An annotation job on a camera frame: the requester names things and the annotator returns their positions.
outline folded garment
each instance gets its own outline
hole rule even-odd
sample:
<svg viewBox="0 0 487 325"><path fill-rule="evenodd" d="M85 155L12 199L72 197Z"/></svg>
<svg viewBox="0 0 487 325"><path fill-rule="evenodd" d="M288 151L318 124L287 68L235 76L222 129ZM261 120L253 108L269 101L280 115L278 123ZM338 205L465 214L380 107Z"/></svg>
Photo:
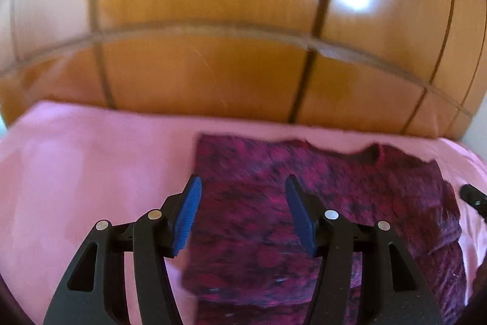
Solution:
<svg viewBox="0 0 487 325"><path fill-rule="evenodd" d="M463 309L460 213L436 162L388 145L345 155L301 141L202 136L195 173L204 193L183 286L200 300L262 309L311 300L320 259L308 258L294 233L284 180L295 174L350 221L388 221L417 259L446 323ZM359 285L356 255L352 287ZM200 302L199 311L204 307Z"/></svg>

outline white wall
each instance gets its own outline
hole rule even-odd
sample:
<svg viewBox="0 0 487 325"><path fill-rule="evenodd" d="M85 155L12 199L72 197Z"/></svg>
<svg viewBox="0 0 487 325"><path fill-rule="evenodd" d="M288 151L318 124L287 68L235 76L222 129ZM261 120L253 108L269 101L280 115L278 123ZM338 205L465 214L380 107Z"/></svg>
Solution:
<svg viewBox="0 0 487 325"><path fill-rule="evenodd" d="M487 160L487 95L462 138L462 142Z"/></svg>

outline round metal screw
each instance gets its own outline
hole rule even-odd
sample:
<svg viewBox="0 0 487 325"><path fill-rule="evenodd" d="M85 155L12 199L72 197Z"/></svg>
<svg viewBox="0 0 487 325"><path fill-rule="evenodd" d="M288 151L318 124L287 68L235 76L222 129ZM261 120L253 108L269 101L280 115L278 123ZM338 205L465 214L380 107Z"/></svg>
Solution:
<svg viewBox="0 0 487 325"><path fill-rule="evenodd" d="M389 224L389 222L386 222L386 221L380 221L377 226L379 226L379 229L381 230L384 230L384 231L387 231L387 230L390 230L391 229L391 226Z"/></svg>
<svg viewBox="0 0 487 325"><path fill-rule="evenodd" d="M97 230L105 230L108 227L108 222L107 221L100 221L96 224L96 229Z"/></svg>
<svg viewBox="0 0 487 325"><path fill-rule="evenodd" d="M331 220L338 219L338 212L333 211L333 210L328 210L325 212L325 218L331 219Z"/></svg>
<svg viewBox="0 0 487 325"><path fill-rule="evenodd" d="M154 221L162 216L162 212L160 212L159 210L152 210L148 213L147 216L149 217L149 219L152 219Z"/></svg>

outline pink surface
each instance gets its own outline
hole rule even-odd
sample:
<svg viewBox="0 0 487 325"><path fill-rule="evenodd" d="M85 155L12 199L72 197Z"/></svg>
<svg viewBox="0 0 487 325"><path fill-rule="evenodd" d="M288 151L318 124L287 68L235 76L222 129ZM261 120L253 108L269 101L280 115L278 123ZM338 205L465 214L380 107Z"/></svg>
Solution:
<svg viewBox="0 0 487 325"><path fill-rule="evenodd" d="M437 160L457 195L465 183L487 192L482 160L446 139L39 103L0 142L0 273L35 323L42 323L63 272L98 220L132 222L182 190L201 132L298 138L340 152L354 152L371 142L390 143L422 160ZM473 208L457 201L470 294L485 256L487 227ZM183 322L190 324L197 302L179 285L186 255L183 250L167 260L167 267ZM131 266L129 256L128 273ZM133 276L126 279L131 323L139 325Z"/></svg>

